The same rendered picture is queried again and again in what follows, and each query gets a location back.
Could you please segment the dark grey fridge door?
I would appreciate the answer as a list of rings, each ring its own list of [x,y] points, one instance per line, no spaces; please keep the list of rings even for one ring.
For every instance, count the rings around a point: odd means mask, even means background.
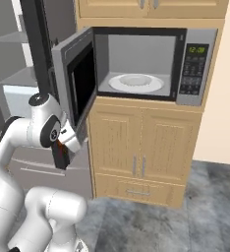
[[[20,0],[39,91],[59,99],[43,0]]]

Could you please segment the white round microwave plate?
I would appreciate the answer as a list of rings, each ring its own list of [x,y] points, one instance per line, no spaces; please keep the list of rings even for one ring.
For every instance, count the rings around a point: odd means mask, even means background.
[[[160,90],[164,82],[157,77],[145,74],[124,74],[111,78],[111,88],[130,94],[147,94]]]

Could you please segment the light wood drawer front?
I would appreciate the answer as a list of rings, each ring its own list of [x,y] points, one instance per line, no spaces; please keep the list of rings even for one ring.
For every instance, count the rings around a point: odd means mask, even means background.
[[[95,175],[97,197],[111,197],[150,205],[180,208],[183,203],[185,186],[147,182],[104,174]],[[126,189],[149,192],[150,196],[127,193]]]

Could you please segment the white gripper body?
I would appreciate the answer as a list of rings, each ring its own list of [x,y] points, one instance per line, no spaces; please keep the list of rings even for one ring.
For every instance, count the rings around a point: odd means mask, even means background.
[[[81,144],[75,131],[70,127],[64,127],[58,137],[61,144],[65,145],[72,153],[77,153],[81,149]]]

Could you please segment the grey fridge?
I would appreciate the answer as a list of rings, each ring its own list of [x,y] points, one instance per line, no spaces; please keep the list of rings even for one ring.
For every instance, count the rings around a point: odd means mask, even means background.
[[[0,131],[11,116],[30,117],[38,92],[20,0],[0,0]]]

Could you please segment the silver microwave oven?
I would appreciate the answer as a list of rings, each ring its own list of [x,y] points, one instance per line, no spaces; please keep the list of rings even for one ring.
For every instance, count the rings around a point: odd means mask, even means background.
[[[216,29],[95,28],[98,93],[199,106],[216,36]],[[147,94],[130,94],[111,88],[109,80],[124,74],[151,75],[162,80],[164,86]]]

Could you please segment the light wood cupboard door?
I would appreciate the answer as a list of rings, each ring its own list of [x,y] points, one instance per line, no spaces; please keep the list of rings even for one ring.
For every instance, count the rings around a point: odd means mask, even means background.
[[[144,179],[186,184],[201,114],[176,110],[145,110],[143,113],[142,165]]]
[[[141,9],[140,0],[79,0],[79,8],[83,18],[137,18],[147,14],[147,2]]]
[[[159,0],[153,8],[149,0],[148,15],[160,19],[222,19],[229,0]]]
[[[140,151],[140,111],[128,106],[97,105],[89,119],[94,171],[134,177],[133,155]]]

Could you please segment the silver microwave door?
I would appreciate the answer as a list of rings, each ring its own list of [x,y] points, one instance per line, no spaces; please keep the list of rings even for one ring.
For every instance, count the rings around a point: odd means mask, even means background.
[[[86,118],[96,97],[92,28],[84,28],[51,50],[61,108],[80,142],[86,138]]]

